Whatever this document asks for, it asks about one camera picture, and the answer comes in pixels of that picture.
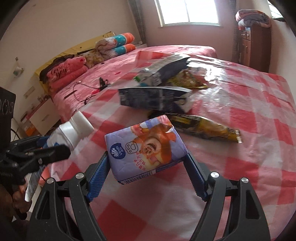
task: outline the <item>headboard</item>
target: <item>headboard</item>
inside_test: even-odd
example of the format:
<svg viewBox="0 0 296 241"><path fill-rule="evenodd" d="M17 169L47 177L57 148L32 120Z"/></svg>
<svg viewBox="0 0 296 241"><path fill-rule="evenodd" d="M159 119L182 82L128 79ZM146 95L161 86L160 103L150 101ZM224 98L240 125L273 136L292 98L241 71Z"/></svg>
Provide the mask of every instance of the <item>headboard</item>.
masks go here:
<svg viewBox="0 0 296 241"><path fill-rule="evenodd" d="M95 47L95 45L96 45L96 42L98 42L101 39L112 37L112 36L115 36L115 33L113 33L113 32L110 31L108 33L105 33L105 34L100 35L98 37L95 37L93 39L89 39L89 40L84 41L84 42L82 42L80 44L77 44L74 47L71 47L71 48L63 51L62 53L60 53L57 56L53 57L51 60L47 61L45 64L43 64L38 69L36 69L35 74L39 78L40 72L44 68L46 68L47 66L49 66L54 61L54 59L56 59L58 57L62 57L64 55L68 55L68 54L77 55L77 53L80 53L80 52L83 52L83 51L87 51L87 50L93 49ZM49 94L49 86L48 86L48 84L44 84L44 83L42 83L42 81L39 81L39 83L41 84L41 86L44 89L45 93L46 94Z"/></svg>

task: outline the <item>plastic bottle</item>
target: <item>plastic bottle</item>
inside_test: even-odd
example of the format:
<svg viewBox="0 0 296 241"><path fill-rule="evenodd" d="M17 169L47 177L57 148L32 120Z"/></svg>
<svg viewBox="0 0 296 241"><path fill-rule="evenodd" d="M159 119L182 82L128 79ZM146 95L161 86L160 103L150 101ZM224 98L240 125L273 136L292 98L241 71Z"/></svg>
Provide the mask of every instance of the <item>plastic bottle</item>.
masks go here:
<svg viewBox="0 0 296 241"><path fill-rule="evenodd" d="M72 118L64 124L61 124L47 139L44 148L52 147L55 145L66 145L71 151L75 149L80 140L88 137L94 131L91 123L86 117L77 111ZM39 171L31 174L28 188L26 190L26 201L32 200L32 197L38 187L38 183L41 177L45 165L40 166Z"/></svg>

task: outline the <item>white bottle cap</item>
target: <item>white bottle cap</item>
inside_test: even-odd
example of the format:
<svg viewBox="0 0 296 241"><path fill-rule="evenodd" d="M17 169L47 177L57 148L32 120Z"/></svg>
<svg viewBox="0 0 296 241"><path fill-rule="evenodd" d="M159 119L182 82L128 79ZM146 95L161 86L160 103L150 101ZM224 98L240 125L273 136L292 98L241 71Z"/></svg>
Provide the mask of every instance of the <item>white bottle cap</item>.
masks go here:
<svg viewBox="0 0 296 241"><path fill-rule="evenodd" d="M77 111L69 122L78 133L80 139L88 137L94 131L94 127L80 111Z"/></svg>

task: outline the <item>curtain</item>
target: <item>curtain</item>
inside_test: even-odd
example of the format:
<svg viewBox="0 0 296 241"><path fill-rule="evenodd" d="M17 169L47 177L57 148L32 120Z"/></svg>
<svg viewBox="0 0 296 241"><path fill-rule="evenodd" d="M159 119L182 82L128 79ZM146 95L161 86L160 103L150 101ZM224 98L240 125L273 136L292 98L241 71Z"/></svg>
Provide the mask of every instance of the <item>curtain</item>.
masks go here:
<svg viewBox="0 0 296 241"><path fill-rule="evenodd" d="M136 21L136 25L141 37L143 44L146 43L146 36L145 36L145 25L143 20L143 13L142 13L142 5L140 0L128 0L128 4L131 8L133 13L133 17Z"/></svg>
<svg viewBox="0 0 296 241"><path fill-rule="evenodd" d="M231 61L234 63L238 63L239 61L239 30L238 25L235 20L235 14L237 13L237 1L236 0L228 0L230 8L233 14L233 46L232 46L232 58Z"/></svg>

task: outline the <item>metal screw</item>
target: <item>metal screw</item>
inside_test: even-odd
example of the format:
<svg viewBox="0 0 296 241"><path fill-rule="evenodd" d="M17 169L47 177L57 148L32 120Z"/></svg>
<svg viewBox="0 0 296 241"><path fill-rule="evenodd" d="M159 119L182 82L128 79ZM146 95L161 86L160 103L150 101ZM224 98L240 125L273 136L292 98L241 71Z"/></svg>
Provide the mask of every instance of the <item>metal screw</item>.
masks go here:
<svg viewBox="0 0 296 241"><path fill-rule="evenodd" d="M52 184L53 182L54 182L54 179L53 178L49 178L49 179L47 179L47 181L46 181L48 184Z"/></svg>
<svg viewBox="0 0 296 241"><path fill-rule="evenodd" d="M248 183L249 182L249 179L247 179L246 177L242 177L242 182L243 183Z"/></svg>
<svg viewBox="0 0 296 241"><path fill-rule="evenodd" d="M83 177L84 177L84 174L81 172L76 174L77 179L82 179Z"/></svg>
<svg viewBox="0 0 296 241"><path fill-rule="evenodd" d="M211 176L212 176L213 178L217 178L217 177L219 177L219 173L217 173L217 172L212 172L212 173L211 173Z"/></svg>

